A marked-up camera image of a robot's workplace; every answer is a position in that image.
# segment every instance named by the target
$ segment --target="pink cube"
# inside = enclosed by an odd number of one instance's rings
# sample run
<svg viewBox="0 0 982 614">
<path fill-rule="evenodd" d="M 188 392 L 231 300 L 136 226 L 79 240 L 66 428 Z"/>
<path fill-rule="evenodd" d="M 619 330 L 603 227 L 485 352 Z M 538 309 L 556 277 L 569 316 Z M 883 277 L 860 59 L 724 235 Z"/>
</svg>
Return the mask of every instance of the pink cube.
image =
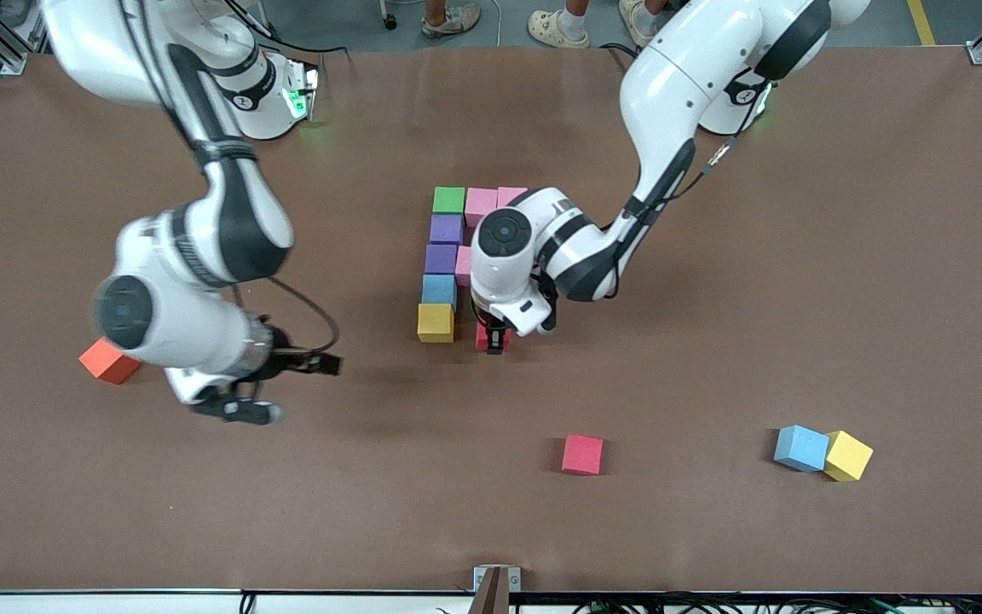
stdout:
<svg viewBox="0 0 982 614">
<path fill-rule="evenodd" d="M 529 188 L 499 188 L 499 207 L 510 205 L 510 201 L 529 191 Z"/>
<path fill-rule="evenodd" d="M 468 198 L 465 200 L 465 224 L 474 229 L 484 215 L 491 213 L 499 206 L 499 191 L 487 188 L 468 188 Z"/>
<path fill-rule="evenodd" d="M 510 349 L 510 329 L 502 333 L 502 350 L 506 352 Z M 487 352 L 488 350 L 488 330 L 476 322 L 476 350 Z"/>
<path fill-rule="evenodd" d="M 467 245 L 457 248 L 457 268 L 453 275 L 457 276 L 457 285 L 468 287 L 472 283 L 472 248 Z"/>
<path fill-rule="evenodd" d="M 601 446 L 604 440 L 585 435 L 568 435 L 563 447 L 563 473 L 598 475 L 601 473 Z"/>
</svg>

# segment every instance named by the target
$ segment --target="purple cube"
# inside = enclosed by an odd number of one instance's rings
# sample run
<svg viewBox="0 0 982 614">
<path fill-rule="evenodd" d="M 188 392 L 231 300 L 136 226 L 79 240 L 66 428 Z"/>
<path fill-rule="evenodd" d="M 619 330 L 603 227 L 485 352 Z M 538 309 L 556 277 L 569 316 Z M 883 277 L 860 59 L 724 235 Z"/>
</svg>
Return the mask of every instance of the purple cube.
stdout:
<svg viewBox="0 0 982 614">
<path fill-rule="evenodd" d="M 424 273 L 426 275 L 452 275 L 457 267 L 456 245 L 426 246 Z"/>
<path fill-rule="evenodd" d="M 465 240 L 465 226 L 460 215 L 440 214 L 430 217 L 430 242 L 437 245 L 460 245 Z"/>
</svg>

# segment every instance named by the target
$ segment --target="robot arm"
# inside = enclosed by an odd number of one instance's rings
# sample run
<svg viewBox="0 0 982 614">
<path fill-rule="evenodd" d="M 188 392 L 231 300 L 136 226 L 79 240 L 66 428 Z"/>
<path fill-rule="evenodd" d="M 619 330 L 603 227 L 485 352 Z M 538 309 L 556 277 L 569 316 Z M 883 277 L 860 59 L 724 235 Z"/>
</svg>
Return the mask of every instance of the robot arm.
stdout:
<svg viewBox="0 0 982 614">
<path fill-rule="evenodd" d="M 843 19 L 853 20 L 868 0 L 833 3 L 861 4 L 845 12 Z M 506 327 L 521 335 L 550 332 L 558 293 L 583 302 L 615 293 L 627 262 L 685 179 L 702 115 L 749 69 L 772 81 L 804 66 L 823 46 L 831 20 L 829 0 L 685 5 L 621 84 L 639 178 L 619 217 L 600 229 L 563 192 L 545 188 L 519 195 L 477 227 L 471 295 L 492 339 L 488 349 L 494 352 L 496 332 Z M 741 114 L 743 129 L 751 115 Z"/>
<path fill-rule="evenodd" d="M 109 101 L 159 106 L 133 50 L 119 0 L 43 0 L 44 20 L 63 70 Z M 187 47 L 214 77 L 243 135 L 274 139 L 307 118 L 316 67 L 277 52 L 264 54 L 249 28 L 223 0 L 147 0 L 165 38 Z"/>
<path fill-rule="evenodd" d="M 122 3 L 122 12 L 109 3 Z M 49 0 L 63 8 L 92 10 L 95 0 Z M 338 373 L 338 358 L 292 349 L 285 334 L 218 291 L 275 275 L 293 246 L 292 226 L 257 167 L 257 156 L 208 67 L 176 43 L 145 0 L 101 0 L 114 19 L 102 23 L 122 47 L 117 62 L 129 74 L 112 87 L 137 92 L 166 108 L 194 151 L 207 194 L 121 230 L 117 263 L 95 298 L 96 325 L 114 345 L 140 361 L 166 367 L 180 401 L 194 411 L 269 424 L 276 405 L 235 394 L 239 381 L 274 377 L 283 369 Z M 71 27 L 49 17 L 55 46 L 75 43 Z M 147 101 L 144 96 L 133 100 Z"/>
</svg>

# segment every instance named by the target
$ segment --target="red cube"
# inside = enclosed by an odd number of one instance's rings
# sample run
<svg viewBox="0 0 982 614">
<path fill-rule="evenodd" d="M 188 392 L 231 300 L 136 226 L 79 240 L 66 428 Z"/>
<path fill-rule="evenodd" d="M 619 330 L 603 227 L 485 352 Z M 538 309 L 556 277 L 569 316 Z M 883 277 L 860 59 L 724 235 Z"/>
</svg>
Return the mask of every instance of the red cube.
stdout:
<svg viewBox="0 0 982 614">
<path fill-rule="evenodd" d="M 506 329 L 502 335 L 502 350 L 506 352 L 509 349 L 510 329 Z M 479 352 L 487 352 L 488 350 L 488 330 L 479 322 L 476 322 L 476 350 Z"/>
<path fill-rule="evenodd" d="M 601 447 L 604 440 L 585 435 L 568 435 L 563 447 L 563 473 L 598 475 L 601 473 Z"/>
<path fill-rule="evenodd" d="M 131 356 L 124 356 L 113 342 L 104 337 L 97 340 L 78 360 L 85 365 L 93 377 L 109 382 L 123 384 L 131 374 L 143 364 Z"/>
</svg>

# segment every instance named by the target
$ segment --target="blue cube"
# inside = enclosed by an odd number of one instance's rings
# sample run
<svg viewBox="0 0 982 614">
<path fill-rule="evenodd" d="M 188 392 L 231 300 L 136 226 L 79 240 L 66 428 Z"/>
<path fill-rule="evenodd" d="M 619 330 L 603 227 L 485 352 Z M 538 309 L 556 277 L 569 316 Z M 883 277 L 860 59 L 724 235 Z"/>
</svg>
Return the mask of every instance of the blue cube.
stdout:
<svg viewBox="0 0 982 614">
<path fill-rule="evenodd" d="M 779 431 L 775 462 L 799 471 L 823 471 L 829 454 L 829 436 L 804 426 L 788 426 Z"/>
<path fill-rule="evenodd" d="M 457 312 L 457 282 L 452 275 L 424 275 L 424 296 L 420 303 L 449 303 Z"/>
</svg>

